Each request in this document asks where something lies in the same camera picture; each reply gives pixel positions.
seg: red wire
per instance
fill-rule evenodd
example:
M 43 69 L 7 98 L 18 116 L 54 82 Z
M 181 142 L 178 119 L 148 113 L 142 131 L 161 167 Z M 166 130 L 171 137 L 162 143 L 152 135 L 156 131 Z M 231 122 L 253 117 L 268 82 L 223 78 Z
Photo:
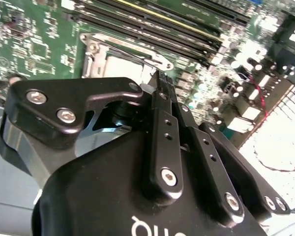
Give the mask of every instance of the red wire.
M 254 78 L 252 76 L 249 76 L 249 79 L 250 79 L 250 82 L 253 83 L 256 87 L 256 89 L 258 90 L 259 94 L 260 94 L 260 97 L 261 97 L 261 107 L 262 109 L 264 110 L 265 112 L 265 117 L 264 119 L 261 121 L 261 124 L 266 120 L 267 116 L 268 116 L 268 113 L 266 111 L 266 102 L 265 102 L 265 97 L 262 95 L 261 93 L 261 89 L 260 89 L 260 86 L 258 84 L 256 84 L 256 82 L 254 81 Z

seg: metal arm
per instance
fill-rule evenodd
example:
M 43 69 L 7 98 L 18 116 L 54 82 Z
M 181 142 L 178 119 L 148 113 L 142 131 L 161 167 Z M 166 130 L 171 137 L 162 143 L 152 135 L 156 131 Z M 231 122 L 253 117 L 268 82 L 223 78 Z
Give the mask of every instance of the metal arm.
M 290 213 L 221 132 L 196 125 L 170 78 L 151 84 L 152 95 L 128 78 L 10 88 L 0 153 L 43 188 L 33 235 L 265 235 L 258 222 Z M 88 111 L 93 130 L 132 131 L 77 158 Z

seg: motherboard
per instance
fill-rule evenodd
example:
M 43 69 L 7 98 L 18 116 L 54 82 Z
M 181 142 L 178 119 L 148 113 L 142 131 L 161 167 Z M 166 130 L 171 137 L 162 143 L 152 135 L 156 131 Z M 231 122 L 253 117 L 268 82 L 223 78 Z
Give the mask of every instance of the motherboard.
M 148 84 L 156 70 L 197 123 L 252 130 L 295 79 L 295 0 L 0 0 L 3 101 L 19 80 Z

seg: gray surface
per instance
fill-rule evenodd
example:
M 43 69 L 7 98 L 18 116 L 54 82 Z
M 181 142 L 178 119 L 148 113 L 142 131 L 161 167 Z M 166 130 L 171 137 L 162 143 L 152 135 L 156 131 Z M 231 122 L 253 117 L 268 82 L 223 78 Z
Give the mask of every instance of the gray surface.
M 32 177 L 0 157 L 0 233 L 30 235 L 30 217 L 37 192 Z

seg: mounting hole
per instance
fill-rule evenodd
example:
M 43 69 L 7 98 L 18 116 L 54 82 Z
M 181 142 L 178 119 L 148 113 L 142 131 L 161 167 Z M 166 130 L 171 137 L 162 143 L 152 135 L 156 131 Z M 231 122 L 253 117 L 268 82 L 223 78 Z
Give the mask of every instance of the mounting hole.
M 167 124 L 167 125 L 169 125 L 169 126 L 171 126 L 172 125 L 172 123 L 169 121 L 169 120 L 165 120 L 165 124 Z
M 190 151 L 190 148 L 189 148 L 189 145 L 188 144 L 183 144 L 181 146 L 184 147 L 186 149 L 186 151 Z
M 168 140 L 173 140 L 173 138 L 171 137 L 171 135 L 168 134 L 168 133 L 166 133 L 164 136 L 165 136 L 165 138 L 167 138 Z
M 167 100 L 167 96 L 163 94 L 162 92 L 159 93 L 160 97 L 163 98 L 164 100 Z
M 216 158 L 213 155 L 210 155 L 212 161 L 216 161 Z
M 209 145 L 209 144 L 210 144 L 206 139 L 203 139 L 203 142 L 204 142 L 206 145 Z

